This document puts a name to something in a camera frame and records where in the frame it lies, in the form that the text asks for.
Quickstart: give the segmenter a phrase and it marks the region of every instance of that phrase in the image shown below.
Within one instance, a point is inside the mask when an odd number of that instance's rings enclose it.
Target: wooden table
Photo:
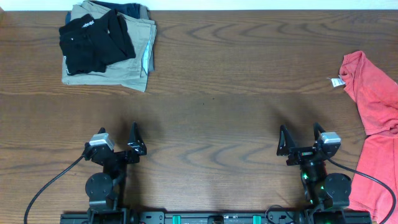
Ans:
[[[299,167],[277,157],[279,126],[312,144],[312,123],[336,131],[336,161],[355,168],[365,133],[336,78],[363,50],[397,80],[396,11],[154,11],[155,69],[140,93],[61,83],[58,28],[66,12],[5,12],[0,23],[0,222],[82,153],[100,127],[126,148],[137,121],[148,155],[129,167],[134,208],[265,210],[303,200]],[[327,164],[329,172],[345,172]],[[36,201],[29,223],[88,208],[81,161]]]

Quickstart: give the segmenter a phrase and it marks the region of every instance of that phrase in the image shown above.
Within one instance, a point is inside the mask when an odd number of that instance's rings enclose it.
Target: black pants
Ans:
[[[99,19],[89,14],[74,19],[59,32],[68,75],[105,72],[107,65],[136,57],[126,21],[116,10]]]

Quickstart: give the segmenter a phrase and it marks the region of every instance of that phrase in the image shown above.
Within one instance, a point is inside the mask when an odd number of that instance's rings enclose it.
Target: clothing tag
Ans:
[[[65,66],[66,66],[66,69],[67,69],[67,74],[69,75],[70,73],[69,73],[69,70],[68,70],[68,65],[66,65],[66,63],[67,63],[67,56],[63,56],[64,57],[64,59],[65,59]]]
[[[345,85],[345,82],[340,78],[329,78],[333,87]]]

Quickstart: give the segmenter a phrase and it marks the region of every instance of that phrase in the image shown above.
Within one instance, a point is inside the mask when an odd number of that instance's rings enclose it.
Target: red t-shirt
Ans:
[[[397,195],[398,181],[398,84],[358,51],[344,56],[340,75],[345,91],[356,102],[368,135],[357,170],[387,184]],[[381,222],[392,205],[381,185],[354,175],[349,208],[366,210]],[[394,212],[388,223],[398,223]]]

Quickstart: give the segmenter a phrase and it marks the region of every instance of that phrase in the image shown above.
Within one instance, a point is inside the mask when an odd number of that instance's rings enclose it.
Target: printed logo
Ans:
[[[94,24],[94,21],[87,22],[87,23],[84,24],[81,28],[88,27],[88,26],[93,25],[93,24]]]

